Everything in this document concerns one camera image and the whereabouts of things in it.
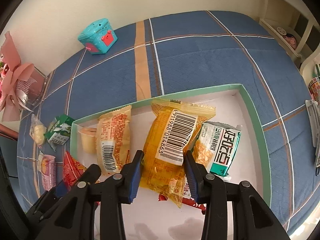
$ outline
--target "pink snack package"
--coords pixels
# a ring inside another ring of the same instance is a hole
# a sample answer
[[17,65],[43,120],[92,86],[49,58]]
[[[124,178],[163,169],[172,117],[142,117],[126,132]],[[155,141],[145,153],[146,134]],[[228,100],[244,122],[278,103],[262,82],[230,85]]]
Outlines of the pink snack package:
[[38,171],[41,172],[41,181],[44,190],[50,190],[56,186],[56,163],[55,157],[40,153],[37,161]]

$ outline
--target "yellow candy in clear wrapper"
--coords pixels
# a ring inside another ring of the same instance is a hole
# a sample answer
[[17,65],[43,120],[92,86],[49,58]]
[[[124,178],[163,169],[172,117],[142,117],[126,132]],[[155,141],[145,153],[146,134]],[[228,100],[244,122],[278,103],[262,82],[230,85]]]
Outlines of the yellow candy in clear wrapper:
[[181,207],[185,185],[183,154],[202,123],[215,116],[215,107],[159,99],[151,107],[157,117],[143,147],[140,186],[170,198]]

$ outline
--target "white wall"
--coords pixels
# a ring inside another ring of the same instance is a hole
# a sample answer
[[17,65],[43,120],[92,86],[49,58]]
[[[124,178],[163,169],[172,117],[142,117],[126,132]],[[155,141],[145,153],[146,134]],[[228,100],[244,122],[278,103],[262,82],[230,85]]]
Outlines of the white wall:
[[23,0],[0,36],[10,30],[23,61],[48,74],[83,46],[79,33],[109,18],[114,29],[150,17],[193,10],[227,10],[257,19],[263,0]]

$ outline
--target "white mesh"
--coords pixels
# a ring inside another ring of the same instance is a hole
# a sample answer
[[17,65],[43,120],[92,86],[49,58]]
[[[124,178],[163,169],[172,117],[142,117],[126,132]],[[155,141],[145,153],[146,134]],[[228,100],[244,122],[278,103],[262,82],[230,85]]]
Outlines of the white mesh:
[[16,91],[17,90],[22,90],[23,92],[25,92],[26,95],[28,95],[29,93],[29,87],[31,86],[31,84],[33,84],[34,82],[37,82],[34,78],[30,77],[28,79],[28,81],[22,81],[22,80],[18,80],[17,85],[16,85]]

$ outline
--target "pink toy door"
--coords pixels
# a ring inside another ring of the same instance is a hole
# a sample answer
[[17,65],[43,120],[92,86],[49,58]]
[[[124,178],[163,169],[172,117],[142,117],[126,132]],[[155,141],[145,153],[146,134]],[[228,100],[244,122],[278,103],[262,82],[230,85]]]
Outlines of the pink toy door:
[[111,42],[113,42],[113,40],[114,40],[112,33],[111,33],[111,30],[108,30],[107,34],[102,36],[101,40],[104,42],[104,44],[109,46],[111,44]]
[[87,42],[85,48],[90,52],[99,52],[99,50],[92,43]]

